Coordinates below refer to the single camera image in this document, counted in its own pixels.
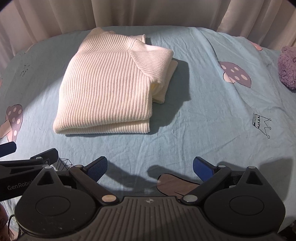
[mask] purple fuzzy object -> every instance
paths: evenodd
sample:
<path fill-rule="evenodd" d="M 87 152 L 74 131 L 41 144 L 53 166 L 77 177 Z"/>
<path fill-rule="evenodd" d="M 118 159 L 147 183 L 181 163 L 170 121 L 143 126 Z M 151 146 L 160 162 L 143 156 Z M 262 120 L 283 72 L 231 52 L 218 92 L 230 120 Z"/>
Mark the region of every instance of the purple fuzzy object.
<path fill-rule="evenodd" d="M 279 78 L 290 88 L 296 89 L 296 47 L 283 47 L 278 60 Z"/>

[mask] beige curtain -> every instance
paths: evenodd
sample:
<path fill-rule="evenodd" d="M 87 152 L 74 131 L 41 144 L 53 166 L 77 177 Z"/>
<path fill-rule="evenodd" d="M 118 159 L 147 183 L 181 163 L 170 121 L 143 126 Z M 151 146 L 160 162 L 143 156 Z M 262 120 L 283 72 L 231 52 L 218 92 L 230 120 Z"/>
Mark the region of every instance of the beige curtain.
<path fill-rule="evenodd" d="M 0 13 L 0 74 L 38 41 L 112 25 L 205 27 L 279 50 L 295 45 L 296 9 L 287 0 L 13 0 Z"/>

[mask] white ribbed sweater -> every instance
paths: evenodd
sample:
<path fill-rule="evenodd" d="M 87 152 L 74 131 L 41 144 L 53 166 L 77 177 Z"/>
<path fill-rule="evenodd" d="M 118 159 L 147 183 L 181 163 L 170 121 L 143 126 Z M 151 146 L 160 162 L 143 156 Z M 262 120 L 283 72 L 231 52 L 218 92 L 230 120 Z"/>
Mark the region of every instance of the white ribbed sweater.
<path fill-rule="evenodd" d="M 65 72 L 54 132 L 147 133 L 152 96 L 166 92 L 175 64 L 173 51 L 128 37 L 93 29 Z"/>

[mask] bed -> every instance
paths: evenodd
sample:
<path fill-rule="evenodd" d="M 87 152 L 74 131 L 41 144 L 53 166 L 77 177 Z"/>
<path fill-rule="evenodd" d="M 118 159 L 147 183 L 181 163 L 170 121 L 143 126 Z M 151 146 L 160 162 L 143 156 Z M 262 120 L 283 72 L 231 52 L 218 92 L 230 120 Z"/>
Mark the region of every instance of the bed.
<path fill-rule="evenodd" d="M 162 195 L 157 178 L 171 173 L 199 182 L 195 156 L 233 169 L 256 166 L 285 204 L 281 229 L 296 219 L 296 93 L 279 80 L 280 52 L 204 28 L 108 27 L 117 34 L 146 34 L 146 43 L 170 48 L 178 67 L 165 103 L 153 103 L 148 134 L 53 132 L 59 87 L 89 31 L 59 35 L 20 51 L 2 75 L 0 124 L 8 107 L 23 111 L 15 153 L 26 159 L 50 148 L 74 165 L 106 156 L 99 183 L 119 197 Z M 0 144 L 8 142 L 7 137 Z M 4 202 L 12 213 L 18 198 Z"/>

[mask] mushroom print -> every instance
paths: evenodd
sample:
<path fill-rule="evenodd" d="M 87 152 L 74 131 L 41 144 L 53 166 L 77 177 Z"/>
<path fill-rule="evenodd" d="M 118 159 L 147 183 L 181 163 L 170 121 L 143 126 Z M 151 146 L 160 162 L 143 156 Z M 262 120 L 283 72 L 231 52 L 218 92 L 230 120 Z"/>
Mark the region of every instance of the mushroom print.
<path fill-rule="evenodd" d="M 192 183 L 172 174 L 162 174 L 157 180 L 157 189 L 167 196 L 177 196 L 178 199 L 195 189 L 199 184 Z"/>
<path fill-rule="evenodd" d="M 250 41 L 250 43 L 253 44 L 254 47 L 255 47 L 258 51 L 261 51 L 261 50 L 263 49 L 260 45 L 258 45 L 258 44 L 256 44 L 256 43 L 253 43 L 253 42 L 251 42 L 251 41 Z"/>
<path fill-rule="evenodd" d="M 251 88 L 250 76 L 238 65 L 231 62 L 219 62 L 224 70 L 223 79 L 229 83 L 238 82 L 248 88 Z"/>
<path fill-rule="evenodd" d="M 9 142 L 15 142 L 22 126 L 23 110 L 20 104 L 9 106 L 6 121 L 0 126 L 0 139 L 7 136 Z"/>

